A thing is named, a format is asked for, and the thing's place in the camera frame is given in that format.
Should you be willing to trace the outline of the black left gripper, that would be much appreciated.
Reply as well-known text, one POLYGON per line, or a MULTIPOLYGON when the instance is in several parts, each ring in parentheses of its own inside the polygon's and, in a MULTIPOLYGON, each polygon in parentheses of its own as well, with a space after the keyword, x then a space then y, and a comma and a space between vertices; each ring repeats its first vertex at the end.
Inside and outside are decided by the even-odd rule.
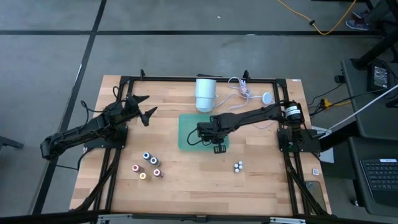
POLYGON ((157 107, 154 107, 154 108, 150 109, 149 111, 145 111, 143 113, 139 109, 139 103, 145 101, 149 97, 150 97, 149 95, 137 96, 137 95, 128 94, 126 96, 126 102, 124 105, 124 115, 125 115, 126 119, 131 120, 133 118, 140 117, 142 124, 144 126, 148 126, 150 117, 157 110, 157 107))

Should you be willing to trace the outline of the translucent green plastic tray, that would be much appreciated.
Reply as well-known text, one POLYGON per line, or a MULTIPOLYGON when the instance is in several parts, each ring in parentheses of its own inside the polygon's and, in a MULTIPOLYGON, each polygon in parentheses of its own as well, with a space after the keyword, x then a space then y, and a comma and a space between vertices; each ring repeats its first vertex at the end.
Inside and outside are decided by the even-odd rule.
MULTIPOLYGON (((217 144, 205 142, 197 135, 197 123, 212 122, 213 119, 209 114, 181 114, 178 117, 178 147, 181 151, 203 151, 214 152, 213 147, 217 144)), ((226 136, 222 145, 229 148, 229 137, 226 136)))

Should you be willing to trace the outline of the white cylindrical spot lamp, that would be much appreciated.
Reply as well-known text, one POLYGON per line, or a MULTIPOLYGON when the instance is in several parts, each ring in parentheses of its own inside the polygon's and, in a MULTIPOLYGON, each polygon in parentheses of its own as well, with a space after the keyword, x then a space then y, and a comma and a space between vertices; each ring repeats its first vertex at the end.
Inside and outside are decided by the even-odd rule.
POLYGON ((195 82, 195 107, 201 113, 208 113, 215 107, 216 80, 198 78, 195 82))

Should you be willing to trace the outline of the white paper sheet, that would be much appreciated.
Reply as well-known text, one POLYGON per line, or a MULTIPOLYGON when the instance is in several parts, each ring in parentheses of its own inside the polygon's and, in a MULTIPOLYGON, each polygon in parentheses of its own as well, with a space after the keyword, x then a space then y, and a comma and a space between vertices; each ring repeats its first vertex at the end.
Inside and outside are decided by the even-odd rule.
POLYGON ((323 152, 320 153, 319 160, 322 162, 327 162, 333 164, 335 162, 334 160, 334 151, 333 148, 329 148, 323 152))

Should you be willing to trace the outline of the dark smartphone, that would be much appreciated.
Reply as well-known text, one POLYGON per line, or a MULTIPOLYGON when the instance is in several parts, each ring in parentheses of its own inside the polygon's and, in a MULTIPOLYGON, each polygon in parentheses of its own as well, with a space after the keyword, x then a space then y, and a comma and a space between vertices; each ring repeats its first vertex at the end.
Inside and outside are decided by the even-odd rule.
POLYGON ((325 199, 319 181, 306 181, 307 190, 311 193, 315 201, 321 206, 324 211, 327 211, 325 199))

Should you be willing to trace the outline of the grey furniture leg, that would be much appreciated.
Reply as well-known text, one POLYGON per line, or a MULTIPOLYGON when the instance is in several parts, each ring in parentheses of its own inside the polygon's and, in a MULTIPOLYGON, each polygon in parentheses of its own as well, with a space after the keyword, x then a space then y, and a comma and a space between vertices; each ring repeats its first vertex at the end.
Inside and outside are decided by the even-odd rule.
POLYGON ((0 136, 0 150, 2 149, 3 146, 4 147, 10 146, 10 147, 13 147, 16 149, 22 149, 24 147, 24 144, 21 142, 17 142, 12 139, 8 139, 3 136, 0 136))

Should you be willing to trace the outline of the dark grey desk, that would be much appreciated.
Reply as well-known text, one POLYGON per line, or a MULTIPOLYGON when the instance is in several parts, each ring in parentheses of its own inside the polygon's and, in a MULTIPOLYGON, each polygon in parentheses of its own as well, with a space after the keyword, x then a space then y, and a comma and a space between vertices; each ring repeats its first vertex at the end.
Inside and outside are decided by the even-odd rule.
MULTIPOLYGON (((341 68, 354 112, 380 95, 368 92, 365 69, 354 68, 351 60, 342 61, 341 68)), ((398 218, 398 208, 373 200, 360 164, 365 159, 398 159, 398 108, 388 108, 388 102, 390 99, 383 97, 354 116, 358 135, 350 137, 348 143, 358 183, 359 204, 372 215, 398 218)))

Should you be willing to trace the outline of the black crossbar with silver brackets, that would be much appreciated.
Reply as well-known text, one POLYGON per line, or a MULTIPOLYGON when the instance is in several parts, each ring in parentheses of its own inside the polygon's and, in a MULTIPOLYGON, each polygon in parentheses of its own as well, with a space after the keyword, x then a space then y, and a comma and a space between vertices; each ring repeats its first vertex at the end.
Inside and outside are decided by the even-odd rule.
POLYGON ((167 215, 146 213, 109 213, 106 210, 72 211, 62 213, 46 213, 39 215, 24 215, 2 217, 0 224, 79 224, 95 221, 109 221, 114 219, 150 219, 150 220, 180 220, 197 223, 207 222, 262 222, 278 224, 390 224, 384 222, 370 222, 352 220, 334 216, 315 216, 298 214, 293 217, 268 216, 236 216, 236 215, 167 215))

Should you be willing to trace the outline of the white pole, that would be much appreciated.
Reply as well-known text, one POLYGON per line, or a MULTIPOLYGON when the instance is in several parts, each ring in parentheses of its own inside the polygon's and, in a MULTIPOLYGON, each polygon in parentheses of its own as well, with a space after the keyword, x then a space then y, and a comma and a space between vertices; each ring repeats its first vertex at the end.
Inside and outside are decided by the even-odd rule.
POLYGON ((362 108, 360 108, 359 110, 357 110, 356 112, 354 112, 353 114, 349 115, 348 117, 346 117, 345 119, 341 120, 340 122, 334 124, 333 126, 329 127, 327 130, 331 131, 333 128, 338 127, 339 125, 343 124, 344 122, 346 122, 347 120, 351 119, 352 117, 356 116, 357 114, 359 114, 360 112, 362 112, 363 110, 365 110, 367 107, 369 107, 370 105, 372 105, 373 103, 375 103, 376 101, 380 100, 381 98, 385 97, 386 95, 388 95, 390 92, 392 92, 393 90, 398 88, 398 84, 393 86, 391 89, 387 90, 385 93, 379 95, 378 97, 376 97, 375 99, 373 99, 372 101, 370 101, 369 103, 367 103, 366 105, 364 105, 362 108))

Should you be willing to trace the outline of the black laptop keyboard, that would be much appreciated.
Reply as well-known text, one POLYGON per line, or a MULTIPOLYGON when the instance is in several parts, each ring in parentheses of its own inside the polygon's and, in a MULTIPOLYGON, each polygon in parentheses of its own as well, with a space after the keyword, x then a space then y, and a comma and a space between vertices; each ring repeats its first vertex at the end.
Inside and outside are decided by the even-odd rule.
POLYGON ((365 159, 360 164, 373 200, 398 208, 398 159, 365 159))

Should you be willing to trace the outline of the black power supply brick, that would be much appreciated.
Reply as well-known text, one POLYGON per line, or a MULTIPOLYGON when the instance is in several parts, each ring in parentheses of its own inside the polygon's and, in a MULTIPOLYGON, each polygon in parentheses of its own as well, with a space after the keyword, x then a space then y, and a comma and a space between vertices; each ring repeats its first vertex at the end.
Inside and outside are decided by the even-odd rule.
POLYGON ((367 90, 384 90, 390 86, 390 73, 386 63, 377 60, 368 64, 367 90))

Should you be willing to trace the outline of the black desk leg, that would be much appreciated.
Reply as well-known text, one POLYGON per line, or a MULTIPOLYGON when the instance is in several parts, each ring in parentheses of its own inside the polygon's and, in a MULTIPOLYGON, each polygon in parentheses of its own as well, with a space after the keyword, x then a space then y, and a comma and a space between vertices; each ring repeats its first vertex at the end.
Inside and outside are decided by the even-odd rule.
POLYGON ((392 49, 393 61, 392 63, 398 63, 398 51, 394 48, 394 45, 398 42, 398 28, 395 28, 390 34, 376 44, 371 50, 365 53, 360 58, 352 58, 351 63, 354 68, 363 69, 373 60, 375 60, 380 54, 385 52, 387 49, 392 49))

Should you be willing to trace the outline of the black aluminium table frame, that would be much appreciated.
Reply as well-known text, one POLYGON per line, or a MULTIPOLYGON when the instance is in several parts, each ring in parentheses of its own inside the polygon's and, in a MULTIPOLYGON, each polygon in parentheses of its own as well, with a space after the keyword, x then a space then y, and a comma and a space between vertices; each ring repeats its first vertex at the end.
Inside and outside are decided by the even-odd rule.
POLYGON ((229 135, 225 153, 181 151, 178 117, 195 113, 193 77, 143 76, 134 79, 133 93, 149 95, 141 106, 157 107, 150 124, 128 123, 115 177, 105 186, 99 205, 115 213, 167 215, 236 215, 290 217, 309 211, 297 184, 288 178, 286 156, 277 140, 278 123, 263 121, 229 135), (143 158, 148 152, 161 162, 154 167, 143 158), (234 164, 243 169, 235 173, 234 164), (134 164, 151 175, 139 178, 134 164), (153 175, 160 169, 163 178, 153 175))

